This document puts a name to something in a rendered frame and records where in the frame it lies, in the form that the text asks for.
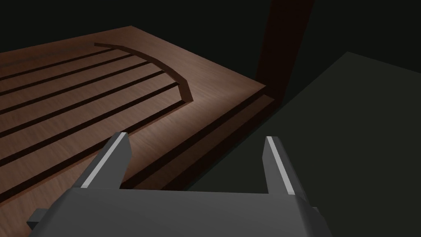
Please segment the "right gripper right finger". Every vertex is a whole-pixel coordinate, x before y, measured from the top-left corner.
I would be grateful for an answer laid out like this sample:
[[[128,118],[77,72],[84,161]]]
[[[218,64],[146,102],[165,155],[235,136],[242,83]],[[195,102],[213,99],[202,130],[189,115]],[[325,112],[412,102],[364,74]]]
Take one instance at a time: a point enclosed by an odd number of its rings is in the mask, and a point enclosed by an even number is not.
[[[278,137],[265,137],[262,160],[269,194],[295,195],[306,202],[308,201],[292,163]]]

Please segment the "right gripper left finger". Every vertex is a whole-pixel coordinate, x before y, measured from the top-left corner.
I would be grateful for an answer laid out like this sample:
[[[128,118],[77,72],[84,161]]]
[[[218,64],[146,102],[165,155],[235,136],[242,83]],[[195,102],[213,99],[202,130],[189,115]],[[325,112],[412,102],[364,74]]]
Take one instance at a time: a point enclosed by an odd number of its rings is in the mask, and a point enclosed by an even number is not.
[[[82,172],[73,187],[119,189],[131,157],[128,133],[115,133]]]

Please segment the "brown wooden slatted door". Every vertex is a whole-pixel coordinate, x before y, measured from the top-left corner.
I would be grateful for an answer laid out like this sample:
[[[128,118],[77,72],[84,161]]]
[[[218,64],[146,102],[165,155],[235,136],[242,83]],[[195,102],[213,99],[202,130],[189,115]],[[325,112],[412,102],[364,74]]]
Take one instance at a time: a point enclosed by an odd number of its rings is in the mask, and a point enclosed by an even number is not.
[[[204,152],[273,99],[265,86],[134,27],[0,53],[0,237],[27,237],[116,132],[125,188]]]

